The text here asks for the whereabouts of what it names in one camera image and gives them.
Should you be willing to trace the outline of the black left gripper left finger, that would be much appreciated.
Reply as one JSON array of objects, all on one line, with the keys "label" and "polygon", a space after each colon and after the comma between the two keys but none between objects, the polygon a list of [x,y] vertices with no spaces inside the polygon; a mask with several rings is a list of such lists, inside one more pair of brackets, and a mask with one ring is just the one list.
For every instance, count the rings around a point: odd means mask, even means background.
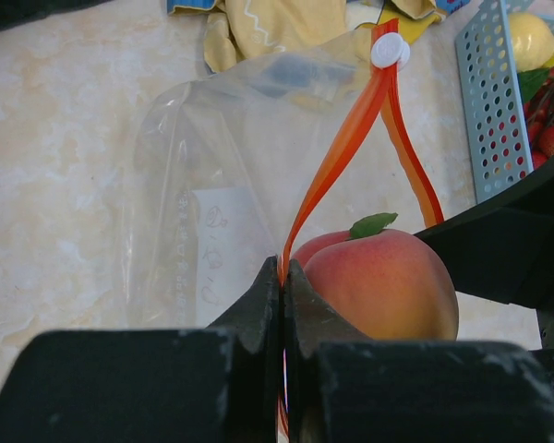
[{"label": "black left gripper left finger", "polygon": [[250,288],[211,323],[234,337],[224,440],[275,442],[280,394],[280,286],[268,257]]}]

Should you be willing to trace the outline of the red strawberries bunch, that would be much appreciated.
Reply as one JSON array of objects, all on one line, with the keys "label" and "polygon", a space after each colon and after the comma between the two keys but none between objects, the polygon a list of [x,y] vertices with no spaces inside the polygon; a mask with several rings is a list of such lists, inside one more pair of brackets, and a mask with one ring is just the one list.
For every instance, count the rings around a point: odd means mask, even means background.
[{"label": "red strawberries bunch", "polygon": [[524,117],[533,168],[554,155],[554,67],[545,70],[542,84],[524,103]]}]

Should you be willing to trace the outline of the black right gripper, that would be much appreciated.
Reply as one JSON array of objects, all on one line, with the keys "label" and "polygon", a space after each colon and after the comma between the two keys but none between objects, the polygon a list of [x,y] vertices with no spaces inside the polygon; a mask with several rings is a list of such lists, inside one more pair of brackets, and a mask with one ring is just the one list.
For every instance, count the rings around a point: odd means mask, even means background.
[{"label": "black right gripper", "polygon": [[455,289],[536,311],[541,348],[532,351],[554,392],[554,155],[523,180],[418,233]]}]

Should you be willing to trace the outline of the orange peach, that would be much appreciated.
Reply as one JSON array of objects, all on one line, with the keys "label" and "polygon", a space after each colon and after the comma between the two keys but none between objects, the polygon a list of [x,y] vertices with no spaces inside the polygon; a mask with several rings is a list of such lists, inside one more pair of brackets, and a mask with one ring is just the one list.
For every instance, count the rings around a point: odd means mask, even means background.
[{"label": "orange peach", "polygon": [[391,227],[397,217],[366,216],[307,241],[291,258],[314,291],[368,337],[453,341],[459,306],[450,273],[426,243]]}]

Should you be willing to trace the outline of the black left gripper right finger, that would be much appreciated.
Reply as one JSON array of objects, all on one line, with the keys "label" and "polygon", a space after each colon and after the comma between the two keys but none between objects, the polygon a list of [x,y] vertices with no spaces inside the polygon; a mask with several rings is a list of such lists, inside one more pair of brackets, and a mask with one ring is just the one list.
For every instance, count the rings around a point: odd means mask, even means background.
[{"label": "black left gripper right finger", "polygon": [[324,442],[319,347],[369,337],[341,317],[311,286],[298,261],[290,262],[283,290],[287,429],[291,442]]}]

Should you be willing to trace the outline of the clear zip top bag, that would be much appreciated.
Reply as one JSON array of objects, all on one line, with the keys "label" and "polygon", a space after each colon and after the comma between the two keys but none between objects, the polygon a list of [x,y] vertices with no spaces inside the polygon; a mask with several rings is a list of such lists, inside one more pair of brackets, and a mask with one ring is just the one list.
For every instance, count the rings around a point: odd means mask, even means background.
[{"label": "clear zip top bag", "polygon": [[408,136],[392,19],[263,55],[161,94],[124,184],[123,288],[133,326],[194,326],[226,311],[268,256],[284,277],[307,241],[379,210],[403,170],[427,227],[437,195]]}]

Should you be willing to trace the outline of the yellow pear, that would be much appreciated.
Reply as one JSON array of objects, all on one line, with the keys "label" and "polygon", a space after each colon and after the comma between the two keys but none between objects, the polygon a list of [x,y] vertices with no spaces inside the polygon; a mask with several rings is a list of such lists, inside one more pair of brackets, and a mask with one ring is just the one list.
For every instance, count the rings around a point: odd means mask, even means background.
[{"label": "yellow pear", "polygon": [[513,56],[516,60],[538,60],[543,64],[554,53],[554,35],[540,17],[527,12],[508,16]]}]

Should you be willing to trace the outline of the yellow blue cartoon cloth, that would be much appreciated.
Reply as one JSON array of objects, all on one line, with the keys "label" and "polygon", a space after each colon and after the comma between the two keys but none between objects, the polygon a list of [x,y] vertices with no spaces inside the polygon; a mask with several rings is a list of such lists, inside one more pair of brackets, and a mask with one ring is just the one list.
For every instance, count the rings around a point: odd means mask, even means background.
[{"label": "yellow blue cartoon cloth", "polygon": [[207,18],[203,58],[213,73],[265,54],[321,45],[357,28],[392,19],[412,44],[468,0],[169,0],[170,15]]}]

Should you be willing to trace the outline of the light blue plastic basket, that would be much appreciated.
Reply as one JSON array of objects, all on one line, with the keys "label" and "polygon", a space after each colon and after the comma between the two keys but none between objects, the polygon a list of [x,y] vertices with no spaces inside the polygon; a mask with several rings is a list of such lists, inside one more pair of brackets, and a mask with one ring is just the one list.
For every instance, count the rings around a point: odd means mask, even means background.
[{"label": "light blue plastic basket", "polygon": [[455,40],[476,202],[534,171],[508,15],[529,1],[484,1]]}]

